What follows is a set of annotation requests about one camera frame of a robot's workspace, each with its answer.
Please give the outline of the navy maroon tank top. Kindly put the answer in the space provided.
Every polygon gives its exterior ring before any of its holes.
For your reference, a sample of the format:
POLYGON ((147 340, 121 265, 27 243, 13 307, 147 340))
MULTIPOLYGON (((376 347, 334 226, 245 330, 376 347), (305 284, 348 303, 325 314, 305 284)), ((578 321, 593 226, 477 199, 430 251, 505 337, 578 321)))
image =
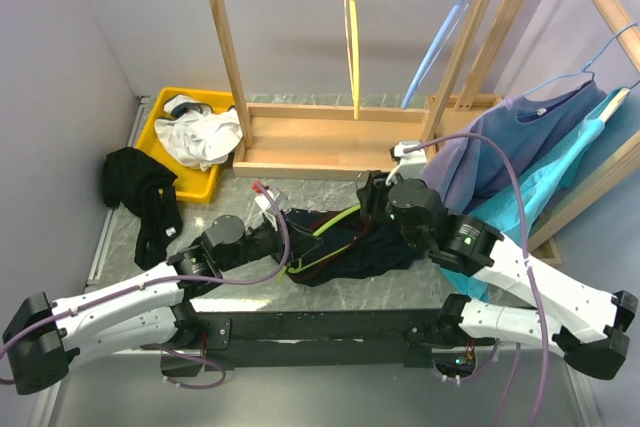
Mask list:
POLYGON ((392 224, 375 224, 373 232, 357 248, 359 267, 356 278, 367 279, 393 270, 406 270, 422 255, 412 249, 392 224))

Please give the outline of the green hanger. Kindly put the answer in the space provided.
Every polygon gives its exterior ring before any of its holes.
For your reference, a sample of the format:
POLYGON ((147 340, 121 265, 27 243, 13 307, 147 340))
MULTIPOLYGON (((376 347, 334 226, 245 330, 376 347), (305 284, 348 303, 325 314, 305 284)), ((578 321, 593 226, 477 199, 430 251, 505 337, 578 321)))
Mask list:
POLYGON ((370 221, 363 220, 358 205, 342 211, 316 211, 293 208, 287 218, 318 237, 322 244, 289 264, 279 274, 292 282, 316 287, 337 278, 356 278, 359 267, 357 248, 373 232, 370 221))

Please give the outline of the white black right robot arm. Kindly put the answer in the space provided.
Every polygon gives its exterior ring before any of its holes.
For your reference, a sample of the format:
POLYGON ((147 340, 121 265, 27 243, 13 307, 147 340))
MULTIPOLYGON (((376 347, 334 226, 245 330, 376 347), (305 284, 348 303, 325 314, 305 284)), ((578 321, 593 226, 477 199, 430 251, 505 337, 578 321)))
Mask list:
POLYGON ((575 370, 611 380, 624 364, 626 334, 638 306, 627 291, 590 287, 535 257, 524 257, 508 236, 469 215, 454 214, 420 179, 388 184, 381 171, 358 178, 363 217, 397 228, 404 241, 433 263, 498 287, 525 302, 504 307, 450 295, 439 314, 438 333, 450 345, 468 337, 495 337, 546 347, 575 370))

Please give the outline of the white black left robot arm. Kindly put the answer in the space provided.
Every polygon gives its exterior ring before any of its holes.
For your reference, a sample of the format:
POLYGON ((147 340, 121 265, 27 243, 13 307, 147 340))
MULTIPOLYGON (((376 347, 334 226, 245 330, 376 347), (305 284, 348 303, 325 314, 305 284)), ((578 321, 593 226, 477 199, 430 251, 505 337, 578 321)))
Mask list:
POLYGON ((287 220, 246 227, 221 216, 193 243, 144 273, 94 292, 23 300, 2 334, 6 383, 20 395, 44 390, 71 369, 138 346, 193 346, 200 325, 190 305, 226 283, 223 274, 265 257, 280 266, 321 246, 311 231, 287 220))

